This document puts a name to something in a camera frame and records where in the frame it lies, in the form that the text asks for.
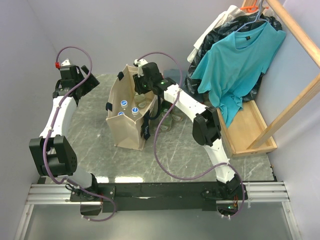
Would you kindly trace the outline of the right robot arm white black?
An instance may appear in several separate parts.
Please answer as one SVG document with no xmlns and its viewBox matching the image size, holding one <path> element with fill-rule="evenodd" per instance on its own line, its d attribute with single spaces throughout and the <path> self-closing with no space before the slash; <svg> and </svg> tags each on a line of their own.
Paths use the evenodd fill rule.
<svg viewBox="0 0 320 240">
<path fill-rule="evenodd" d="M 217 109 L 192 98 L 174 80 L 163 78 L 156 63 L 136 59 L 134 66 L 138 68 L 133 77 L 138 94 L 152 92 L 180 109 L 192 121 L 193 139 L 205 149 L 213 164 L 211 169 L 215 171 L 220 196 L 243 200 L 245 187 L 224 149 Z"/>
</svg>

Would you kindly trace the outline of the clear glass bottle silver cap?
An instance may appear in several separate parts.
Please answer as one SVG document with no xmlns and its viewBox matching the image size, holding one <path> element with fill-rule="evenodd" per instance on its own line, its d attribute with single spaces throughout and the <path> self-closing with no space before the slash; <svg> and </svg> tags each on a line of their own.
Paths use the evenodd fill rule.
<svg viewBox="0 0 320 240">
<path fill-rule="evenodd" d="M 146 96 L 142 93 L 142 94 L 138 94 L 137 92 L 134 94 L 133 97 L 134 103 L 135 105 L 139 108 L 139 109 L 144 109 L 147 105 L 147 99 Z"/>
</svg>

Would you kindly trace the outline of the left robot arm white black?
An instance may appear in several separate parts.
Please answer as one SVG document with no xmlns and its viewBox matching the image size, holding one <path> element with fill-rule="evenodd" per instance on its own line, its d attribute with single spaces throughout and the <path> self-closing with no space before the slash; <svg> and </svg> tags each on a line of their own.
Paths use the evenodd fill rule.
<svg viewBox="0 0 320 240">
<path fill-rule="evenodd" d="M 30 140 L 29 149 L 40 176 L 48 176 L 47 171 L 50 170 L 55 179 L 62 177 L 67 180 L 69 183 L 66 187 L 76 195 L 94 201 L 100 195 L 97 179 L 78 166 L 77 155 L 67 140 L 67 133 L 81 97 L 97 87 L 99 81 L 90 74 L 81 86 L 69 92 L 84 80 L 89 69 L 66 59 L 59 71 L 61 78 L 52 94 L 53 107 L 49 119 L 39 137 Z"/>
</svg>

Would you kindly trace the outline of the clear Chang bottle green cap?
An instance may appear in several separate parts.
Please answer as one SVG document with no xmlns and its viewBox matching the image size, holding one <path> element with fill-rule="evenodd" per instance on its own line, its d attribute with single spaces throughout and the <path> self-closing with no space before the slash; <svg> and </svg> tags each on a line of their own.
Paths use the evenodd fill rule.
<svg viewBox="0 0 320 240">
<path fill-rule="evenodd" d="M 178 107 L 174 107 L 172 109 L 172 119 L 175 122 L 181 122 L 184 118 L 184 113 L 178 108 Z"/>
</svg>

